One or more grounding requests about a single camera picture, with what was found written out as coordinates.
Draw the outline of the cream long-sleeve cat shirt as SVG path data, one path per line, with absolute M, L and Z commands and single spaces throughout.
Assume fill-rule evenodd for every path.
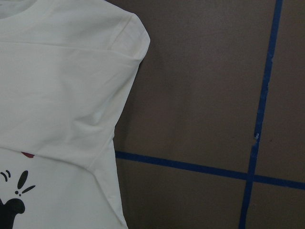
M 1 228 L 127 228 L 113 138 L 149 44 L 104 0 L 1 1 Z

